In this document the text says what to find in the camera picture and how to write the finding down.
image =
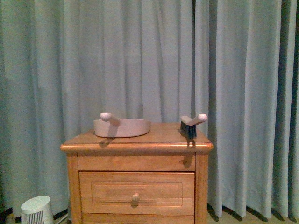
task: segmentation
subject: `handle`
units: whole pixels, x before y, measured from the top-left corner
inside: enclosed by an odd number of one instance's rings
[[[132,200],[133,202],[138,202],[140,200],[139,194],[138,193],[133,194]]]
[[[111,113],[101,113],[100,117],[102,121],[108,122],[112,125],[120,124],[120,120],[118,120],[118,118]]]
[[[182,116],[181,121],[183,121],[186,125],[199,125],[207,120],[207,115],[204,113],[199,114],[195,118],[191,119],[188,116]]]

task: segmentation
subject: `drawer front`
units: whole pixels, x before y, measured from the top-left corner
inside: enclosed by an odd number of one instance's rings
[[[194,173],[80,172],[83,213],[194,215]]]
[[[194,171],[194,153],[107,153],[78,152],[82,171]]]
[[[83,224],[194,224],[193,216],[83,214]]]

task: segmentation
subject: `black bristles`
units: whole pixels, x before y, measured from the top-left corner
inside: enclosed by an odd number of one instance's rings
[[[197,137],[196,125],[186,125],[183,121],[181,121],[181,131],[188,139],[194,139]]]

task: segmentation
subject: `curtain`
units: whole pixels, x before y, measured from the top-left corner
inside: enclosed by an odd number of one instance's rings
[[[208,201],[299,216],[296,0],[196,1],[195,80],[209,108]]]
[[[296,0],[2,0],[3,207],[68,206],[65,140],[101,112],[208,114],[208,202],[299,217]]]
[[[68,207],[61,87],[62,2],[1,1],[1,185],[3,207],[51,198]]]

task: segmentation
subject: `small white heater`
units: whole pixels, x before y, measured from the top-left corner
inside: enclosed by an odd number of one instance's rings
[[[54,224],[50,197],[38,196],[22,205],[22,224]]]

